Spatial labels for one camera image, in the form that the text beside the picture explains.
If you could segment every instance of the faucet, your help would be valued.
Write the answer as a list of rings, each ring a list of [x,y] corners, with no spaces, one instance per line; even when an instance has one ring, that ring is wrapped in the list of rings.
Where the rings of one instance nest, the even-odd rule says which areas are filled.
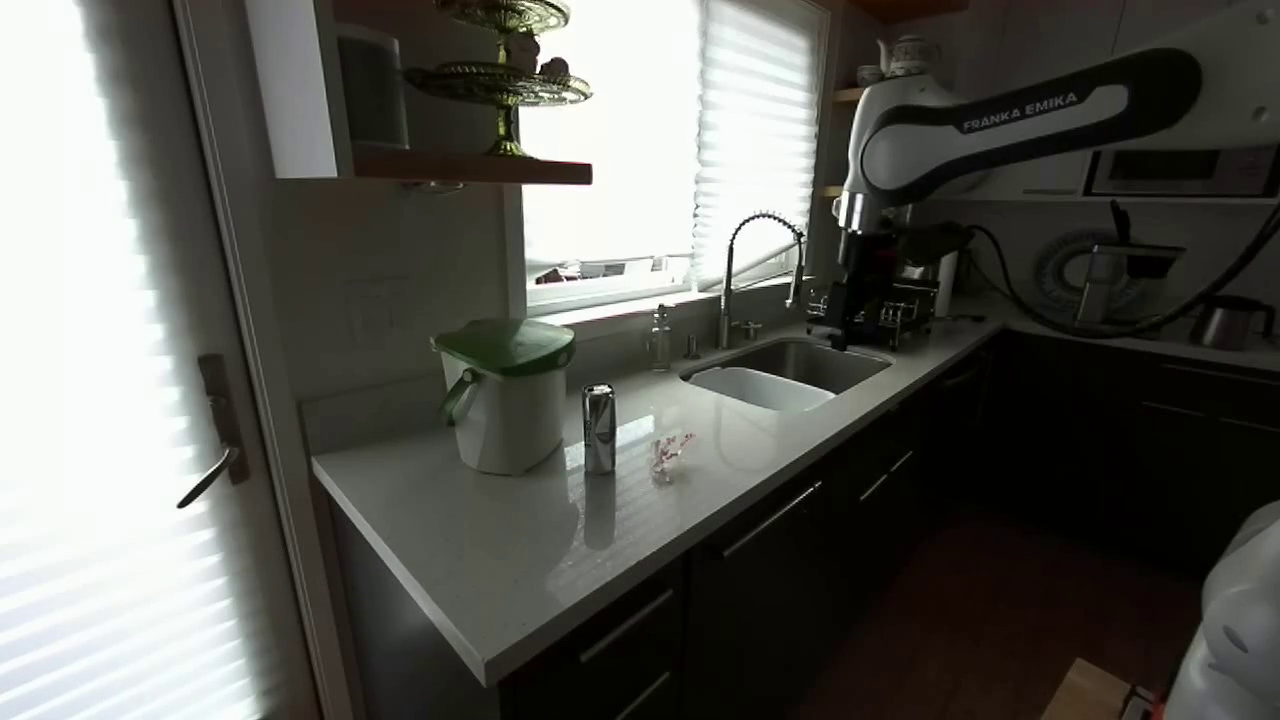
[[[757,218],[777,218],[777,223],[785,223],[785,228],[791,230],[791,286],[787,286],[785,308],[797,308],[797,298],[798,298],[798,278],[804,278],[804,230],[798,230],[791,218],[777,215],[777,212],[750,212],[750,215],[745,215],[745,218],[730,228],[728,251],[722,251],[722,278],[720,278],[720,347],[730,347],[730,255],[736,255],[736,236],[738,236],[747,223],[757,223]]]

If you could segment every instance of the window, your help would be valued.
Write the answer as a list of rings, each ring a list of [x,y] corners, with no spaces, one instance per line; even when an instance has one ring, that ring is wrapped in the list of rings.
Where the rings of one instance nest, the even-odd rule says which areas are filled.
[[[532,311],[711,286],[747,212],[804,228],[822,81],[814,2],[654,0],[621,14],[576,0],[571,25],[542,36],[548,56],[594,94],[524,110],[524,146],[592,159],[594,183],[524,188]],[[787,238],[777,223],[747,228],[736,268],[772,268]]]
[[[267,717],[227,515],[171,500],[206,460],[130,77],[162,2],[5,2],[0,717]]]

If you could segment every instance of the cabinet handle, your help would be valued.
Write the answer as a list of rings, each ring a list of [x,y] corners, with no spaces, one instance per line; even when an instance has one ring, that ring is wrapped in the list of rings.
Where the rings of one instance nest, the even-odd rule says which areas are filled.
[[[642,709],[662,682],[670,682],[670,671],[659,671],[622,713],[614,713],[614,720],[634,717],[634,709]]]
[[[1203,421],[1208,410],[1194,410],[1194,407],[1180,407],[1180,402],[1156,402],[1156,400],[1144,400],[1147,410],[1162,410],[1162,416],[1194,416]]]
[[[912,463],[917,452],[907,446],[899,460],[888,463],[888,470],[875,475],[855,500],[866,503],[903,463]]]
[[[1170,377],[1203,377],[1203,378],[1233,378],[1233,383],[1252,383],[1252,387],[1267,387],[1280,393],[1280,378],[1258,378],[1258,377],[1239,377],[1239,372],[1221,372],[1221,368],[1194,368],[1194,362],[1159,362]]]
[[[653,612],[670,603],[670,587],[662,587],[654,600],[646,600],[634,614],[621,619],[607,635],[601,635],[592,647],[582,647],[576,660],[592,664],[601,653],[607,653],[614,638],[622,638],[634,625],[642,625]]]
[[[1275,425],[1254,425],[1254,421],[1239,421],[1239,416],[1221,416],[1223,425],[1233,425],[1233,426],[1252,426],[1252,433],[1267,433],[1267,437],[1280,437],[1280,426]]]
[[[772,515],[765,515],[750,530],[745,530],[738,539],[730,539],[720,560],[730,560],[736,551],[745,551],[757,534],[765,534],[772,523],[779,523],[785,515],[791,515],[808,494],[814,494],[822,489],[822,481],[808,483],[798,494],[791,494],[785,509],[777,509]]]

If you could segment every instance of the cabinet door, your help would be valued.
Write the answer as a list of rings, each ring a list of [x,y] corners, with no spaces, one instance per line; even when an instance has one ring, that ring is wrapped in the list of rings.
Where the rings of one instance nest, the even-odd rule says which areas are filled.
[[[1088,539],[1115,539],[1133,509],[1133,489],[1115,463],[1133,377],[1129,353],[1004,339],[993,437],[980,446],[986,466],[973,483],[976,500]]]
[[[505,720],[679,717],[682,576],[641,582],[501,687]]]
[[[1169,567],[1198,576],[1228,520],[1221,426],[1208,410],[1170,400],[1134,400],[1129,410],[1129,481],[1134,489],[1133,542]]]
[[[691,560],[686,717],[785,717],[842,638],[852,587],[822,475],[750,509]]]
[[[937,493],[921,475],[925,452],[925,416],[912,407],[875,421],[828,457],[828,530],[855,603],[866,603],[903,567],[937,515]]]
[[[1280,494],[1280,378],[1150,360],[1123,457],[1138,548],[1203,576],[1239,520]]]
[[[1217,425],[1228,475],[1228,489],[1221,493],[1221,520],[1233,534],[1246,510],[1280,500],[1280,425],[1243,416],[1217,416]]]
[[[993,368],[995,368],[995,354],[980,353],[959,368],[943,372],[917,400],[925,416],[921,470],[940,503],[959,503],[965,481],[986,470],[982,446],[993,446],[986,444],[993,438],[993,426],[986,426]]]

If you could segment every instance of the dark cabinet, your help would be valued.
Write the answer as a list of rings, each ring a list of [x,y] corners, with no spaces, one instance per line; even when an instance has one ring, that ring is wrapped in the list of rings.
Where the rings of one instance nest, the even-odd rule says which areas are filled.
[[[785,717],[842,638],[852,581],[822,515],[828,475],[808,470],[691,551],[686,717]]]
[[[1280,500],[1280,377],[1147,360],[1123,438],[1144,551],[1198,576]]]
[[[1198,576],[1280,494],[1280,377],[1004,335],[976,446],[969,494]]]
[[[641,582],[501,687],[505,720],[679,717],[682,571]]]
[[[828,534],[838,548],[855,606],[903,567],[937,515],[921,407],[888,410],[822,463],[832,475]]]
[[[691,555],[686,717],[785,717],[933,523],[929,402],[896,407]]]
[[[1138,354],[998,335],[993,426],[969,481],[980,503],[1115,542],[1129,530],[1123,407]]]

